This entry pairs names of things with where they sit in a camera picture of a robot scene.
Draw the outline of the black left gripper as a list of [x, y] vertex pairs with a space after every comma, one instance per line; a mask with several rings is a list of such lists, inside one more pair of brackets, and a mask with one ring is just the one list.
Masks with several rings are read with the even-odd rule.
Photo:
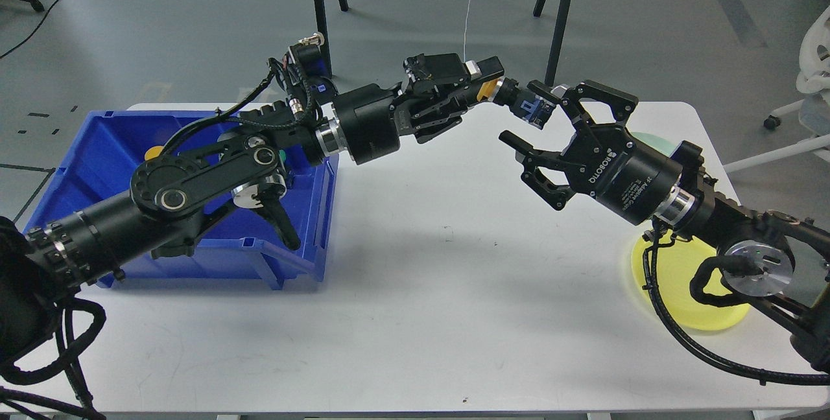
[[335, 96], [334, 116], [321, 122], [321, 151], [332, 156], [347, 151], [363, 164], [400, 148], [413, 135], [427, 143], [462, 122], [479, 101], [482, 86], [504, 76], [500, 59], [463, 62], [458, 54], [418, 54], [406, 58], [407, 89], [367, 84]]

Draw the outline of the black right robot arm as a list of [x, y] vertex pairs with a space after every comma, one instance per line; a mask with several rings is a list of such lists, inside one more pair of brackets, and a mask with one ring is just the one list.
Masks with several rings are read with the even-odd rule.
[[[480, 99], [510, 108], [542, 128], [561, 107], [575, 134], [562, 152], [534, 148], [509, 131], [500, 140], [516, 152], [522, 180], [546, 204], [561, 210], [575, 194], [586, 194], [626, 221], [652, 223], [645, 233], [644, 290], [673, 338], [715, 369], [760, 384], [828, 385], [828, 291], [809, 306], [783, 293], [796, 264], [789, 241], [804, 243], [828, 258], [828, 233], [809, 220], [779, 211], [755, 211], [715, 190], [704, 169], [702, 149], [680, 143], [670, 156], [636, 139], [626, 128], [637, 106], [633, 95], [586, 80], [548, 87], [537, 80], [521, 88], [500, 78]], [[689, 292], [703, 305], [747, 304], [790, 334], [792, 348], [812, 375], [758, 369], [721, 357], [690, 337], [670, 316], [658, 284], [658, 252], [677, 240], [699, 240], [715, 250], [699, 264]]]

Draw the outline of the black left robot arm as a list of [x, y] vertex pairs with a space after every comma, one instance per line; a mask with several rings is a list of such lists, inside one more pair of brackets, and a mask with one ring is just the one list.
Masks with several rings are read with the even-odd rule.
[[347, 152], [358, 163], [391, 154], [400, 137], [426, 143], [488, 99], [504, 68], [496, 57], [456, 54], [404, 60], [407, 86], [367, 84], [338, 94], [320, 89], [330, 71], [319, 32], [268, 60], [268, 75], [231, 109], [175, 132], [134, 170], [128, 189], [44, 228], [21, 233], [2, 219], [2, 380], [39, 384], [64, 373], [78, 403], [2, 389], [2, 403], [36, 418], [33, 406], [101, 419], [80, 367], [106, 311], [80, 299], [83, 284], [145, 253], [192, 255], [217, 223], [238, 209], [267, 221], [288, 249], [300, 247], [282, 206], [288, 169], [281, 151], [298, 147], [309, 165]]

